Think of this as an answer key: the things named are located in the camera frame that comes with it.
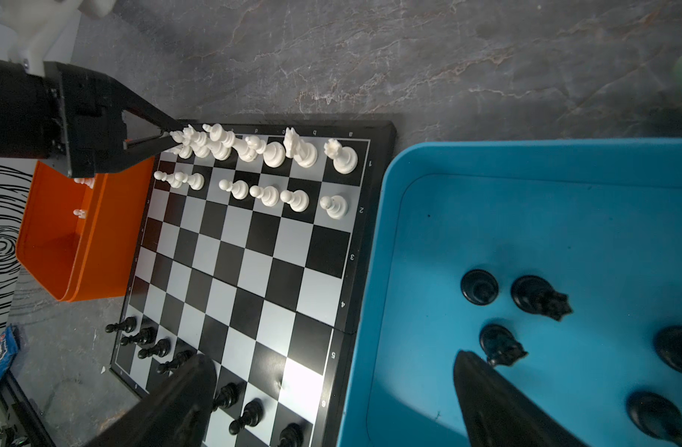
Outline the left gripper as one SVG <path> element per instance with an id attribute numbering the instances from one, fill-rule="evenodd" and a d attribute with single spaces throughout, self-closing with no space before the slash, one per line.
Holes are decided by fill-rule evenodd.
<path id="1" fill-rule="evenodd" d="M 70 178 L 118 173 L 173 148 L 177 119 L 106 74 L 47 63 L 28 74 L 0 60 L 0 158 L 48 162 Z M 128 137 L 123 141 L 123 124 Z"/>

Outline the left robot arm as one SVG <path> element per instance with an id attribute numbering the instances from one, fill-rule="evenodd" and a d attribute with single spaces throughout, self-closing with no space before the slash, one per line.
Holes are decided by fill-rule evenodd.
<path id="1" fill-rule="evenodd" d="M 17 39 L 0 60 L 0 158 L 45 161 L 69 178 L 119 173 L 173 147 L 181 123 L 115 78 L 46 54 L 76 12 L 112 1 L 0 1 Z"/>

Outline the orange tray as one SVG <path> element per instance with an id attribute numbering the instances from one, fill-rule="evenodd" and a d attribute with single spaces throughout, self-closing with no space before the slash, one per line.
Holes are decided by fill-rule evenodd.
<path id="1" fill-rule="evenodd" d="M 91 186 L 37 164 L 16 257 L 55 300 L 126 294 L 156 162 L 96 175 Z M 75 216 L 76 209 L 87 218 Z"/>

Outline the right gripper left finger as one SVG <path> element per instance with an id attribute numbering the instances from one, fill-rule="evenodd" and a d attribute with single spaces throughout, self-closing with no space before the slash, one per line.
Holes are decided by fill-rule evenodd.
<path id="1" fill-rule="evenodd" d="M 90 446 L 200 446 L 213 411 L 213 361 L 197 354 Z"/>

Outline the chess board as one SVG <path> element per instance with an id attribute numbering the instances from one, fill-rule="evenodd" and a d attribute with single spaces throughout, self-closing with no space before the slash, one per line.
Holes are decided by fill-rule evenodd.
<path id="1" fill-rule="evenodd" d="M 337 444 L 385 170 L 389 121 L 196 124 L 220 156 L 163 153 L 165 173 L 203 187 L 149 186 L 121 316 L 170 343 L 139 357 L 117 344 L 111 369 L 139 397 L 186 353 L 207 356 L 220 389 L 207 446 L 278 446 L 298 425 L 307 446 Z"/>

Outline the blue tray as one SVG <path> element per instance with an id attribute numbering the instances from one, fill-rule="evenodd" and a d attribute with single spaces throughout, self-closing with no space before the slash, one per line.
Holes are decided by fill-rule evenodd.
<path id="1" fill-rule="evenodd" d="M 583 445 L 682 446 L 682 139 L 400 153 L 338 444 L 471 446 L 460 350 Z"/>

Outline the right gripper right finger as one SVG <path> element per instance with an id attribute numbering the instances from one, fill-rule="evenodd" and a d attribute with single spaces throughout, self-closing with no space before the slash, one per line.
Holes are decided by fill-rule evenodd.
<path id="1" fill-rule="evenodd" d="M 453 377 L 470 445 L 584 444 L 477 354 L 460 350 Z"/>

